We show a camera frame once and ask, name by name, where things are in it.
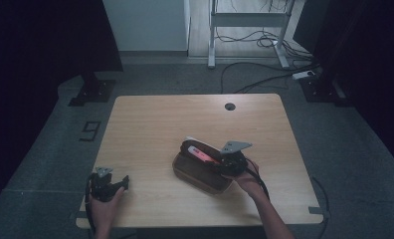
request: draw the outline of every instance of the person's left hand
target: person's left hand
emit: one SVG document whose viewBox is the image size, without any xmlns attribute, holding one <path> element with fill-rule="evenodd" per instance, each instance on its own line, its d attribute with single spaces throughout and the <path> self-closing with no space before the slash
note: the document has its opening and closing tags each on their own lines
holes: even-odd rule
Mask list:
<svg viewBox="0 0 394 239">
<path fill-rule="evenodd" d="M 101 202 L 89 195 L 92 218 L 96 227 L 96 238 L 107 238 L 109 235 L 117 206 L 124 190 L 125 188 L 121 187 L 109 202 Z"/>
</svg>

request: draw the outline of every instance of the metal rack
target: metal rack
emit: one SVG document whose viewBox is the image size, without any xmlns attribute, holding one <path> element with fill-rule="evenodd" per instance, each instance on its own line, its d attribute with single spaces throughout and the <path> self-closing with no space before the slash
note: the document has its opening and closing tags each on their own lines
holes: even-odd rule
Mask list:
<svg viewBox="0 0 394 239">
<path fill-rule="evenodd" d="M 285 57 L 283 41 L 295 0 L 290 0 L 287 11 L 284 13 L 217 13 L 218 0 L 210 0 L 212 10 L 210 13 L 210 40 L 209 40 L 209 69 L 215 68 L 215 29 L 216 27 L 276 27 L 281 28 L 278 40 L 274 41 L 275 52 L 281 62 L 282 68 L 288 69 L 290 64 Z"/>
</svg>

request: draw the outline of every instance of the gray carpet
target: gray carpet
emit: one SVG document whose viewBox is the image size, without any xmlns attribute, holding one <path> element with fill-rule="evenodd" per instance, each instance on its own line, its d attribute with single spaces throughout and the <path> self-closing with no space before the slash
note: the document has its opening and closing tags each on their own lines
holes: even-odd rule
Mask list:
<svg viewBox="0 0 394 239">
<path fill-rule="evenodd" d="M 68 107 L 82 86 L 80 78 L 59 88 L 59 101 L 22 164 L 0 195 L 0 238 L 89 238 L 77 228 L 86 178 L 93 169 L 111 108 L 118 96 L 219 94 L 222 70 L 187 61 L 165 64 L 127 62 L 124 73 L 98 73 L 116 80 L 106 104 Z M 230 94 L 256 81 L 285 74 L 254 65 L 233 66 L 224 76 Z M 394 158 L 354 108 L 305 101 L 298 82 L 278 79 L 251 93 L 281 96 L 308 174 L 326 191 L 330 217 L 322 238 L 394 238 Z M 87 121 L 101 121 L 95 141 L 82 132 Z M 325 195 L 314 183 L 320 205 Z M 297 238 L 316 238 L 323 224 L 290 225 Z M 113 238 L 135 233 L 114 229 Z M 130 238 L 249 238 L 261 228 L 182 228 L 140 230 Z"/>
</svg>

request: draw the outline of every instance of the wooden table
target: wooden table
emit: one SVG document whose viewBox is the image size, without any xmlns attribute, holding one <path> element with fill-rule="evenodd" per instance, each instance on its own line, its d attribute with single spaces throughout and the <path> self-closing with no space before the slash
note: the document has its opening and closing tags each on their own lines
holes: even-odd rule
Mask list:
<svg viewBox="0 0 394 239">
<path fill-rule="evenodd" d="M 227 111 L 227 103 L 236 108 Z M 114 227 L 261 225 L 254 202 L 235 182 L 210 195 L 175 176 L 172 161 L 185 136 L 218 148 L 228 140 L 252 143 L 243 154 L 260 166 L 284 221 L 322 221 L 308 212 L 318 201 L 278 95 L 128 96 L 116 99 L 95 164 L 113 168 L 112 182 L 130 178 Z M 85 218 L 77 225 L 89 228 Z"/>
</svg>

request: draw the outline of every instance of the black curtain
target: black curtain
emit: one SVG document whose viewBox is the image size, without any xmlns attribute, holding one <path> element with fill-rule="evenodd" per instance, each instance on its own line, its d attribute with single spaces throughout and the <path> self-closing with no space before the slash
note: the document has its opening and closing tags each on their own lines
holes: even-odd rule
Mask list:
<svg viewBox="0 0 394 239">
<path fill-rule="evenodd" d="M 30 149 L 58 85 L 122 71 L 101 0 L 0 0 L 0 190 Z"/>
</svg>

